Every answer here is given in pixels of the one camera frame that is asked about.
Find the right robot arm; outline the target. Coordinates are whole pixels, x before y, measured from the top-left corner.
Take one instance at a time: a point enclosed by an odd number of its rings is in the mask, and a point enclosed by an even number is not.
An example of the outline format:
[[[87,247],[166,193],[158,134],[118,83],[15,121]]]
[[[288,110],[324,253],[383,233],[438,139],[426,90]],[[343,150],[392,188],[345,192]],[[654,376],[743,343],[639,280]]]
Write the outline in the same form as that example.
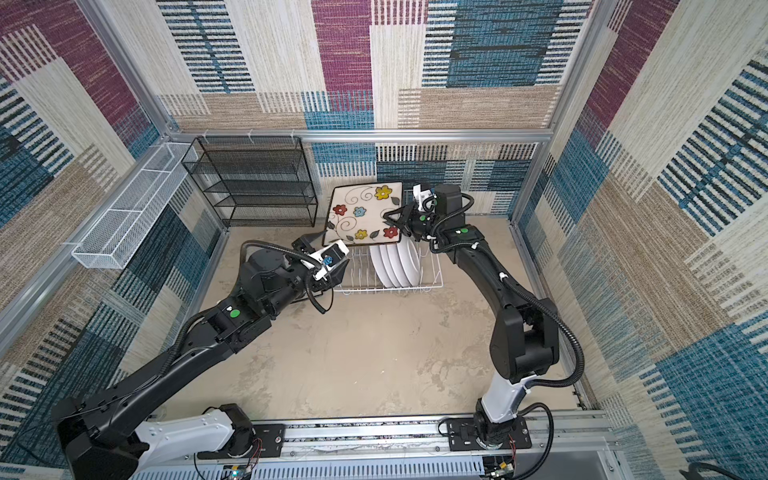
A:
[[[485,236],[466,221],[474,198],[456,185],[418,192],[414,200],[383,214],[385,224],[432,253],[445,254],[473,282],[494,315],[489,355],[495,374],[477,401],[473,425],[477,443],[497,449],[522,427],[520,406],[536,387],[564,388],[570,380],[547,379],[560,360],[560,326],[553,304],[536,298],[511,276]]]

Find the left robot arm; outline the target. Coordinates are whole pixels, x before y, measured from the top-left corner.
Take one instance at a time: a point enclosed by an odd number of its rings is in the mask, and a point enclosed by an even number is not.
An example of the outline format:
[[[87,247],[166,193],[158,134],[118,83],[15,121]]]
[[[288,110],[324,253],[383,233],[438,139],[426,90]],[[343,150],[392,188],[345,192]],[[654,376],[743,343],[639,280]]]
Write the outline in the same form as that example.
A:
[[[54,425],[72,476],[129,479],[147,467],[198,452],[248,454],[256,434],[235,404],[172,421],[152,423],[149,416],[266,332],[292,302],[307,300],[325,313],[315,296],[342,282],[348,255],[343,241],[315,250],[307,235],[292,248],[244,242],[230,294],[186,320],[168,349],[112,387],[56,405]]]

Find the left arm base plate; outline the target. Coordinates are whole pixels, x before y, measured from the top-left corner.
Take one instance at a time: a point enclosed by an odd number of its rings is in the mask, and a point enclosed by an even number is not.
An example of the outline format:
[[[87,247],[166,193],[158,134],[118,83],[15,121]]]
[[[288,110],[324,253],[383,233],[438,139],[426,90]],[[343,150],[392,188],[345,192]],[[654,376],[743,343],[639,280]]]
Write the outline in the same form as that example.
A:
[[[198,452],[198,460],[255,460],[277,458],[281,455],[286,425],[280,423],[253,424],[236,428],[232,437],[217,451]]]

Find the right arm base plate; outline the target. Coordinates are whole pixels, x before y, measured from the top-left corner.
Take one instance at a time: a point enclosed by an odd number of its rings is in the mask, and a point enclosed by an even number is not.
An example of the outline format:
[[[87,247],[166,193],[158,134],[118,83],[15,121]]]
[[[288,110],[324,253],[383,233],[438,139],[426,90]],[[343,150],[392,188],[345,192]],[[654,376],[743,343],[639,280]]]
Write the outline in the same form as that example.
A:
[[[438,424],[438,432],[448,440],[451,451],[530,449],[532,440],[522,417],[489,423],[481,417],[447,417]]]

